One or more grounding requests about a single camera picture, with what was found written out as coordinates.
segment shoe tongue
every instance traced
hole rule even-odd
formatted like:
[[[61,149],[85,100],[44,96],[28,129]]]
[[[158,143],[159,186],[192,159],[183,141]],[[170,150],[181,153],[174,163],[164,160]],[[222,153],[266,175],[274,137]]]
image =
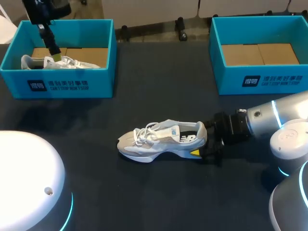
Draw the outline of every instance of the shoe tongue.
[[[46,56],[46,57],[44,58],[44,68],[47,66],[47,64],[48,64],[49,62],[53,62],[53,63],[54,63],[54,60],[53,60],[53,58],[51,58],[51,57],[49,57],[49,56]]]
[[[180,128],[178,125],[174,125],[173,127],[158,130],[155,132],[155,136],[158,139],[164,138],[164,137],[172,137],[175,141],[180,141]]]

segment sneaker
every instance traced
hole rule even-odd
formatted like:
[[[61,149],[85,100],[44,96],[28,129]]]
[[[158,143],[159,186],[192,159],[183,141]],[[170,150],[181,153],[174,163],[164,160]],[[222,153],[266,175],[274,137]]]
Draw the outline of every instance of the sneaker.
[[[31,58],[24,55],[21,58],[21,69],[85,69],[100,68],[95,64],[79,62],[70,57],[62,56],[61,61],[55,62],[53,58],[46,56],[45,58]]]
[[[117,148],[129,159],[149,163],[161,153],[172,152],[183,158],[199,159],[190,152],[205,145],[206,128],[202,122],[166,120],[134,129],[118,139]]]

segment blue box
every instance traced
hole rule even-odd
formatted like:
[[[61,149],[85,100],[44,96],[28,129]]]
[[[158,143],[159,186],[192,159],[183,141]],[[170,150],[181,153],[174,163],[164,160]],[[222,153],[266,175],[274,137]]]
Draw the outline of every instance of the blue box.
[[[222,45],[264,43],[290,43],[300,64],[226,65]],[[308,24],[302,16],[213,18],[209,53],[220,95],[308,90]]]
[[[106,68],[21,70],[21,57],[24,54],[31,56],[34,48],[45,47],[37,26],[22,21],[0,67],[0,73],[13,97],[111,98],[116,69],[113,20],[55,20],[50,28],[59,47],[108,48]]]

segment black table surface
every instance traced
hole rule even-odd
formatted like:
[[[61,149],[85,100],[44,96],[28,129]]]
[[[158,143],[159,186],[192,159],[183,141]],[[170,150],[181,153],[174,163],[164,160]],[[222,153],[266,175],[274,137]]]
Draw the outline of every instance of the black table surface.
[[[0,46],[0,60],[7,46]],[[0,79],[0,129],[37,134],[63,159],[77,231],[272,231],[281,181],[269,140],[225,147],[221,166],[162,154],[150,164],[116,140],[150,122],[205,121],[283,95],[219,96],[204,42],[119,43],[112,99],[14,100]]]

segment shoe insole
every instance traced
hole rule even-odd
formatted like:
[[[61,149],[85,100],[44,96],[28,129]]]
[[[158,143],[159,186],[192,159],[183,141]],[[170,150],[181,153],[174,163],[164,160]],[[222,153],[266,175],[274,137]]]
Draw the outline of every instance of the shoe insole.
[[[196,131],[180,131],[180,142],[189,143],[195,140],[197,137]]]

